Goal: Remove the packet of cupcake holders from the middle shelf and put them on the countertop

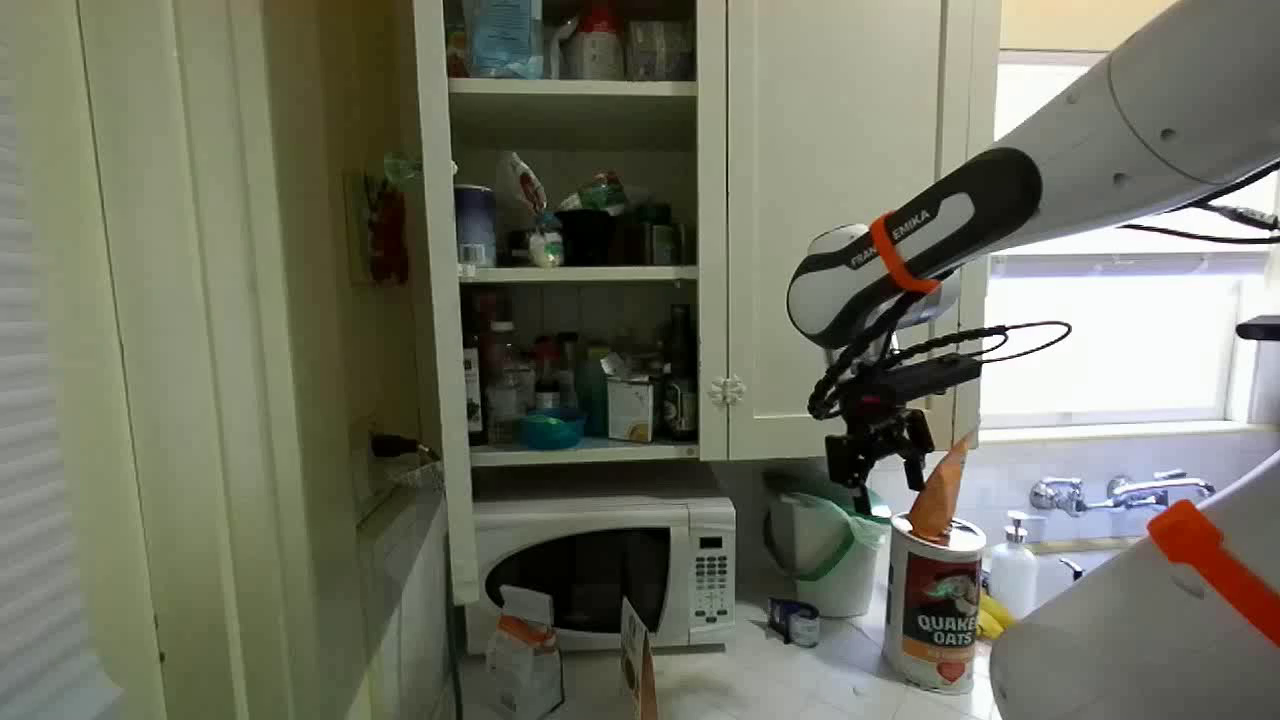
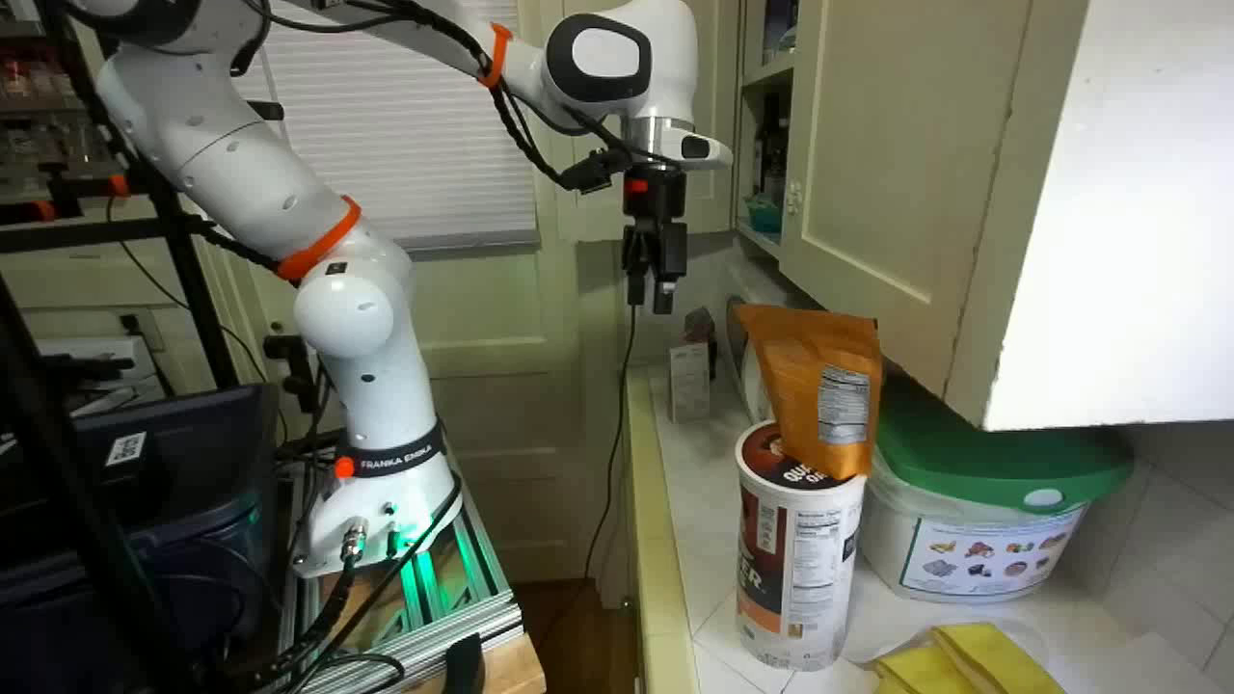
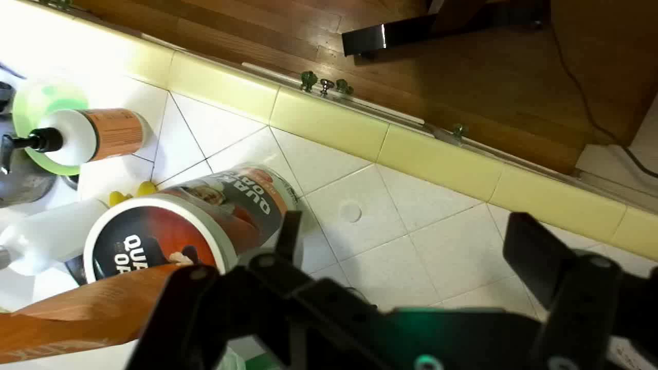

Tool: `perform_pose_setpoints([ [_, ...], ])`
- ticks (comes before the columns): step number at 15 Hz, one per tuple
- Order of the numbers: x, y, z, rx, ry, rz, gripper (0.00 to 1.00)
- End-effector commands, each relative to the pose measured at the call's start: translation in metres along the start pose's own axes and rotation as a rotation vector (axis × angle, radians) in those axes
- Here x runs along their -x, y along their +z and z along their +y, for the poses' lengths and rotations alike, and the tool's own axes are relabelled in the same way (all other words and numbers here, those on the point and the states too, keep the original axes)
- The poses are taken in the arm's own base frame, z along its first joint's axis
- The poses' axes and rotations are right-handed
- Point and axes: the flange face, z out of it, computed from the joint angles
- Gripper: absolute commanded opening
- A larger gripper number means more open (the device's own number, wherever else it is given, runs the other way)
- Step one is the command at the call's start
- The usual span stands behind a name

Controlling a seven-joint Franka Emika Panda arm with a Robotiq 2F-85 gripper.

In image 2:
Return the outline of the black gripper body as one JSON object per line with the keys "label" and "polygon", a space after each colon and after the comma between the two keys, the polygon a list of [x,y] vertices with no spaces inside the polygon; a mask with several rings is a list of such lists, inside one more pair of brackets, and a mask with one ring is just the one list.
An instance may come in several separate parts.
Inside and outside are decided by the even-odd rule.
{"label": "black gripper body", "polygon": [[677,280],[688,272],[688,172],[663,167],[634,167],[624,172],[624,249],[634,280]]}

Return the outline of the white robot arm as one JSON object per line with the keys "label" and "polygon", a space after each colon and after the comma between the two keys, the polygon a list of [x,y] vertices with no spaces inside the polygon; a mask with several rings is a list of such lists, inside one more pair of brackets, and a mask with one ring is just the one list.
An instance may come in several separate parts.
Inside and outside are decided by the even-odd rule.
{"label": "white robot arm", "polygon": [[[419,360],[413,258],[278,139],[237,76],[283,22],[271,0],[57,0],[113,38],[98,97],[120,139],[244,249],[296,289],[293,315],[342,410],[342,450],[307,506],[306,577],[393,564],[462,506]],[[675,306],[688,272],[688,178],[731,151],[694,119],[698,18],[688,0],[617,0],[526,41],[460,0],[296,0],[306,36],[370,31],[477,81],[503,119],[594,136],[563,187],[624,187],[630,297]]]}

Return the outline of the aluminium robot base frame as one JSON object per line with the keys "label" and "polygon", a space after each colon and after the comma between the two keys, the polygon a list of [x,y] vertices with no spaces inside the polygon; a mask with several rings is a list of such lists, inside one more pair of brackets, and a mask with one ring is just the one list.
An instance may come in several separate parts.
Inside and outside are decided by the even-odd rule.
{"label": "aluminium robot base frame", "polygon": [[278,673],[261,694],[481,694],[526,645],[526,608],[471,502],[431,541],[393,536],[377,565],[284,585]]}

